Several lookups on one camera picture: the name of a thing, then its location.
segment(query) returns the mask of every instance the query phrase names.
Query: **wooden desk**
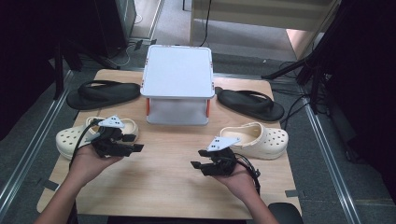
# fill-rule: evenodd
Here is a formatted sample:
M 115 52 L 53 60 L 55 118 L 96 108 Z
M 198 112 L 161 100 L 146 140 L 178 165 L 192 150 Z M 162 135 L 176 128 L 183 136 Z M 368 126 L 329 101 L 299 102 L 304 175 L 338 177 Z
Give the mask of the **wooden desk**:
M 304 57 L 337 9 L 339 0 L 212 0 L 210 21 L 287 29 L 297 59 Z M 209 0 L 192 0 L 191 34 L 194 20 L 206 20 Z
M 101 70 L 95 79 L 140 83 L 141 72 Z M 272 96 L 268 82 L 235 78 L 215 78 L 223 89 L 261 91 Z M 146 99 L 94 111 L 80 112 L 75 126 L 87 117 L 133 119 L 139 127 L 136 143 L 144 144 L 139 153 L 108 167 L 83 188 L 77 198 L 81 214 L 138 217 L 207 217 L 251 219 L 246 207 L 230 191 L 210 176 L 191 166 L 191 161 L 210 162 L 198 155 L 223 127 L 239 126 L 253 121 L 211 100 L 206 126 L 162 126 L 146 122 Z M 278 128 L 279 123 L 267 127 Z M 269 203 L 293 203 L 300 211 L 297 197 L 287 198 L 285 190 L 295 189 L 289 158 L 284 154 L 274 161 L 250 160 L 262 175 L 262 198 Z M 62 183 L 69 161 L 60 156 L 50 180 Z M 41 212 L 53 195 L 44 189 L 38 202 Z

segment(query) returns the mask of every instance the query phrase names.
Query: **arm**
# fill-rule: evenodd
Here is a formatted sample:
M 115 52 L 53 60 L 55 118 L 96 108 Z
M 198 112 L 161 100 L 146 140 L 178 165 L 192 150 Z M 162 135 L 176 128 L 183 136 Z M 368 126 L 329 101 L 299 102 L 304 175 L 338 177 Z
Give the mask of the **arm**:
M 225 185 L 230 192 L 241 200 L 252 215 L 257 224 L 275 224 L 278 223 L 268 209 L 267 205 L 257 193 L 253 179 L 248 171 L 240 164 L 236 164 L 233 173 L 230 176 L 213 176 L 220 183 Z
M 121 157 L 100 158 L 92 145 L 79 149 L 66 179 L 35 223 L 66 223 L 79 191 Z

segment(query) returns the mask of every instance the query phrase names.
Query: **hand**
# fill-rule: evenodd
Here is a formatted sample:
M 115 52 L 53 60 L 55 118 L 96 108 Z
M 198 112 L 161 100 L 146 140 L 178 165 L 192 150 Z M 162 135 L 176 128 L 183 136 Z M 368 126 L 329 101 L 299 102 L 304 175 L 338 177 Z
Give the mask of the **hand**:
M 100 158 L 91 144 L 80 148 L 73 160 L 67 178 L 72 178 L 74 184 L 84 187 L 95 179 L 109 165 L 122 160 L 123 157 Z
M 253 178 L 247 169 L 239 163 L 235 165 L 231 175 L 214 175 L 213 177 L 225 185 L 241 201 L 244 201 L 251 194 L 257 194 Z

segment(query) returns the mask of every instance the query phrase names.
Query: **white box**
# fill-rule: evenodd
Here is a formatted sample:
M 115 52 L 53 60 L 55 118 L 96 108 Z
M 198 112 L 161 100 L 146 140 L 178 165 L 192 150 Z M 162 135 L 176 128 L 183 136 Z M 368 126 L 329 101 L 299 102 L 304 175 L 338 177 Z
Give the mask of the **white box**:
M 206 125 L 215 95 L 211 50 L 150 46 L 140 92 L 149 123 Z

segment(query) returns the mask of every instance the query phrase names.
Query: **person's left hand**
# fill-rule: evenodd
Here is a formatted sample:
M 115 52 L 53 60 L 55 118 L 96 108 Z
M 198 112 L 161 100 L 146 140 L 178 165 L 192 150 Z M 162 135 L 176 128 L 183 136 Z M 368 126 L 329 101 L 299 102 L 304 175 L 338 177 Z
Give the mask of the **person's left hand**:
M 70 167 L 68 178 L 72 178 L 81 188 L 95 179 L 109 165 L 123 157 L 100 158 L 91 144 L 80 148 Z

